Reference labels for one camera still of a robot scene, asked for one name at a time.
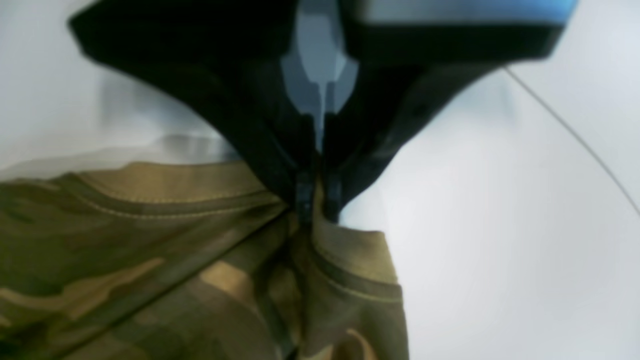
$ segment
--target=stitched seam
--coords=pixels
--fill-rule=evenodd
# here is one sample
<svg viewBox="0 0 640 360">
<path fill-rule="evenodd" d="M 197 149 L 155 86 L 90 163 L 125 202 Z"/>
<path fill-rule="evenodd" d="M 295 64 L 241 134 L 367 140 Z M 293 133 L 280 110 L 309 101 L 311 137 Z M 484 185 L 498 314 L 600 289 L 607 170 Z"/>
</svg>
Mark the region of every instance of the stitched seam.
<svg viewBox="0 0 640 360">
<path fill-rule="evenodd" d="M 242 196 L 242 195 L 249 195 L 251 193 L 257 193 L 257 192 L 266 192 L 263 187 L 255 186 L 253 188 L 249 188 L 249 189 L 246 189 L 246 190 L 243 190 L 243 191 L 217 193 L 216 195 L 205 196 L 205 197 L 187 197 L 187 198 L 184 198 L 184 199 L 170 199 L 170 198 L 161 198 L 161 197 L 158 197 L 158 198 L 153 198 L 153 197 L 145 198 L 145 197 L 127 196 L 124 193 L 118 192 L 118 191 L 113 190 L 113 189 L 109 189 L 105 185 L 101 184 L 99 181 L 91 179 L 88 176 L 80 176 L 80 178 L 82 179 L 82 181 L 84 181 L 84 182 L 90 184 L 91 186 L 93 186 L 96 190 L 98 190 L 103 195 L 107 195 L 109 197 L 113 197 L 113 198 L 118 199 L 118 200 L 125 200 L 125 201 L 129 201 L 129 202 L 146 202 L 148 204 L 167 204 L 167 203 L 177 203 L 177 202 L 200 202 L 200 201 L 207 201 L 207 200 L 219 200 L 219 199 L 224 199 L 224 198 L 227 198 L 227 197 L 237 197 L 237 196 Z"/>
<path fill-rule="evenodd" d="M 316 271 L 316 273 L 318 273 L 329 284 L 331 284 L 332 286 L 338 288 L 339 290 L 342 290 L 342 291 L 344 291 L 344 292 L 346 292 L 348 294 L 351 294 L 353 296 L 360 297 L 360 298 L 366 299 L 366 300 L 377 301 L 377 302 L 398 303 L 398 302 L 402 302 L 403 301 L 402 298 L 397 298 L 397 297 L 377 297 L 377 296 L 374 296 L 374 295 L 368 295 L 368 294 L 362 293 L 360 291 L 349 289 L 346 286 L 343 286 L 343 285 L 335 282 L 334 280 L 329 278 L 327 275 L 325 275 L 324 272 L 322 272 L 322 270 L 320 270 L 320 268 L 318 267 L 317 264 L 314 263 L 312 265 L 312 268 Z"/>
<path fill-rule="evenodd" d="M 322 256 L 325 260 L 327 260 L 328 262 L 330 262 L 331 264 L 347 271 L 349 274 L 352 274 L 354 276 L 368 276 L 371 277 L 368 280 L 373 280 L 373 281 L 380 281 L 380 282 L 385 282 L 388 284 L 393 284 L 396 285 L 397 284 L 397 278 L 396 277 L 392 277 L 391 275 L 388 274 L 383 274 L 380 272 L 376 272 L 376 271 L 371 271 L 369 269 L 366 269 L 362 266 L 358 266 L 352 263 L 349 263 L 348 261 L 345 261 L 343 259 L 338 258 L 337 256 L 329 253 L 326 249 L 323 249 L 322 246 L 317 242 L 316 239 L 312 239 L 311 241 L 314 245 L 314 249 L 316 249 L 316 251 L 319 253 L 320 256 Z M 359 272 L 362 272 L 362 275 L 358 275 L 358 274 L 354 274 L 353 272 L 349 271 L 347 268 L 356 268 L 358 269 Z"/>
<path fill-rule="evenodd" d="M 261 201 L 261 202 L 255 202 L 253 204 L 247 205 L 247 206 L 241 206 L 238 208 L 229 208 L 229 209 L 221 209 L 221 210 L 212 210 L 212 211 L 204 211 L 201 213 L 190 213 L 190 214 L 172 214 L 172 215 L 135 215 L 135 214 L 129 214 L 129 213 L 123 213 L 121 211 L 115 211 L 115 210 L 111 210 L 108 208 L 104 208 L 88 199 L 85 199 L 84 197 L 80 196 L 80 195 L 75 195 L 78 199 L 80 199 L 80 201 L 82 201 L 83 203 L 91 206 L 92 208 L 101 211 L 103 213 L 107 213 L 110 215 L 114 215 L 117 217 L 124 217 L 124 218 L 135 218 L 135 219 L 145 219 L 145 220 L 151 220 L 151 219 L 178 219 L 178 218 L 196 218 L 196 217 L 204 217 L 204 216 L 208 216 L 208 215 L 215 215 L 215 214 L 224 214 L 224 213 L 234 213 L 236 211 L 242 211 L 242 210 L 247 210 L 247 209 L 252 209 L 256 206 L 260 206 L 260 205 L 268 205 L 268 204 L 275 204 L 276 202 L 273 200 L 270 201 Z"/>
</svg>

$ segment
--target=camouflage shirt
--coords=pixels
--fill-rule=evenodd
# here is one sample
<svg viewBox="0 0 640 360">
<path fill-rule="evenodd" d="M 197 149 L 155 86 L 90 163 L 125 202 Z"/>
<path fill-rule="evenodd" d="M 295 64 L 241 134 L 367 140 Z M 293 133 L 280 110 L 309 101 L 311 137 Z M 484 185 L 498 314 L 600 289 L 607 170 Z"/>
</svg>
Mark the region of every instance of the camouflage shirt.
<svg viewBox="0 0 640 360">
<path fill-rule="evenodd" d="M 300 227 L 242 162 L 0 184 L 0 359 L 407 358 L 384 234 Z"/>
</svg>

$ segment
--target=camouflage fabric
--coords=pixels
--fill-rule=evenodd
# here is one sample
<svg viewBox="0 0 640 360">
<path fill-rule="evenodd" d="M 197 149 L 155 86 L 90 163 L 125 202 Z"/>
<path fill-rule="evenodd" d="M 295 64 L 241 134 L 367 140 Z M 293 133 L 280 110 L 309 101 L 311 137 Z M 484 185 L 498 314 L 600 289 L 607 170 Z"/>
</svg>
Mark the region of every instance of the camouflage fabric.
<svg viewBox="0 0 640 360">
<path fill-rule="evenodd" d="M 407 358 L 384 235 L 298 226 L 242 162 L 0 185 L 0 359 Z"/>
</svg>

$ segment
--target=black wire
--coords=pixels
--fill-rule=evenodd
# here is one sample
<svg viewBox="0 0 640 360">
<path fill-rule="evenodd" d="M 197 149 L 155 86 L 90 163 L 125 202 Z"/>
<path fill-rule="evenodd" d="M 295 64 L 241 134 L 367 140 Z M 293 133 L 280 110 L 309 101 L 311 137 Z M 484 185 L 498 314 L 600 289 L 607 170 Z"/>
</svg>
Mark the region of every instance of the black wire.
<svg viewBox="0 0 640 360">
<path fill-rule="evenodd" d="M 526 92 L 529 93 L 529 95 L 533 96 L 535 98 L 536 101 L 538 101 L 559 123 L 560 125 L 562 125 L 581 145 L 583 148 L 585 148 L 585 150 L 587 150 L 590 155 L 598 162 L 598 164 L 600 164 L 600 166 L 605 170 L 605 172 L 607 173 L 607 175 L 611 178 L 611 180 L 613 180 L 614 183 L 616 183 L 616 185 L 618 186 L 618 188 L 620 189 L 620 191 L 622 192 L 622 194 L 624 194 L 624 196 L 627 198 L 627 200 L 629 201 L 629 203 L 631 204 L 631 206 L 633 206 L 634 210 L 636 211 L 636 213 L 638 214 L 638 216 L 640 216 L 640 208 L 638 207 L 638 205 L 636 204 L 636 202 L 634 202 L 633 198 L 631 197 L 631 195 L 629 195 L 629 192 L 627 191 L 627 189 L 624 187 L 624 185 L 622 185 L 622 183 L 620 182 L 620 180 L 618 180 L 618 178 L 616 177 L 616 174 L 614 174 L 614 172 L 607 166 L 607 164 L 604 162 L 604 160 L 602 160 L 602 158 L 595 152 L 595 150 L 593 150 L 589 144 L 584 141 L 583 138 L 580 137 L 580 135 L 578 134 L 578 132 L 576 130 L 574 130 L 574 128 L 572 128 L 571 126 L 569 126 L 569 124 L 567 123 L 567 121 L 565 121 L 565 119 L 563 119 L 560 114 L 558 114 L 555 110 L 553 110 L 553 108 L 551 108 L 551 106 L 544 100 L 542 99 L 542 97 L 540 97 L 538 94 L 536 94 L 535 91 L 533 91 L 533 89 L 531 87 L 529 87 L 529 85 L 525 84 L 524 81 L 522 81 L 522 79 L 520 79 L 516 74 L 513 73 L 513 71 L 511 71 L 511 69 L 509 69 L 508 67 L 504 67 L 504 70 L 509 74 L 509 76 L 511 76 L 520 86 L 522 86 L 522 88 L 524 88 L 524 90 Z"/>
</svg>

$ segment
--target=clothing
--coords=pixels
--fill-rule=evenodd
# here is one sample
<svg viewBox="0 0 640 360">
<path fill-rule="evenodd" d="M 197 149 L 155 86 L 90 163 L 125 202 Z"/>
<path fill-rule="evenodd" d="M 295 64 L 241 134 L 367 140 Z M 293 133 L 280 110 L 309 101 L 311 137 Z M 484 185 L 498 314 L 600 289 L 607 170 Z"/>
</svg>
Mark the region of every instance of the clothing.
<svg viewBox="0 0 640 360">
<path fill-rule="evenodd" d="M 243 162 L 0 184 L 0 359 L 407 359 L 384 234 L 322 196 L 301 227 Z"/>
</svg>

